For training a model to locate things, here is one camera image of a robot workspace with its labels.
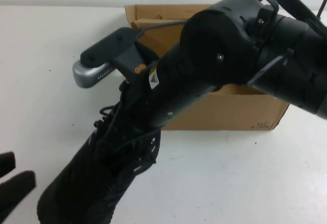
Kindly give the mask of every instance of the white table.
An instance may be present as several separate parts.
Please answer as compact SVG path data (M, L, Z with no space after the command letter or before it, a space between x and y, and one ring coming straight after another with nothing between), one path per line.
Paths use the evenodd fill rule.
M15 172L37 176L6 224L38 223L41 193L99 109L118 101L119 74L81 89L72 64L125 18L115 8L0 7L0 152L13 150ZM272 132L163 132L157 164L112 223L327 223L326 137L327 121L294 107Z

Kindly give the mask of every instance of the screw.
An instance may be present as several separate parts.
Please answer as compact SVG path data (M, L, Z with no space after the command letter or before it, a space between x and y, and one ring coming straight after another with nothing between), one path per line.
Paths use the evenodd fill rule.
M117 34L116 38L118 41L122 41L123 40L123 36L121 34Z
M222 62L224 60L224 55L221 54L221 53L218 53L217 54L217 60Z
M91 61L94 61L96 59L96 56L94 54L88 54L88 58Z
M260 18L260 19L258 19L258 23L259 23L259 24L264 24L265 21L264 21L263 19Z

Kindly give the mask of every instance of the yellow warning label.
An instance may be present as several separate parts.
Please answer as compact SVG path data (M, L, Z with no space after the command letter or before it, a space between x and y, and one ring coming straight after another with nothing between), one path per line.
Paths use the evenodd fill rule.
M152 67L150 70L149 84L150 84L151 89L153 89L154 87L156 87L159 84L156 67Z
M155 75L152 76L151 82L156 82L156 80L155 80Z

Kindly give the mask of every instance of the warning sticker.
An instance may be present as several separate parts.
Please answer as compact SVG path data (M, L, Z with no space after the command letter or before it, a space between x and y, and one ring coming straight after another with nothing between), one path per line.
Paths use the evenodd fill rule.
M149 84L150 84L151 89L153 89L154 87L156 87L159 84L157 69L152 71L151 74L149 75Z

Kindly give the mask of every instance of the brown cardboard box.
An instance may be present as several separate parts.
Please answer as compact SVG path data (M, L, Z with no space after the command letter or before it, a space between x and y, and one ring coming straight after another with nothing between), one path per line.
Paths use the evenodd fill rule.
M132 28L188 19L209 5L126 6ZM162 56L176 42L183 25L146 31L139 40ZM288 104L246 86L227 85L173 119L165 130L273 130Z

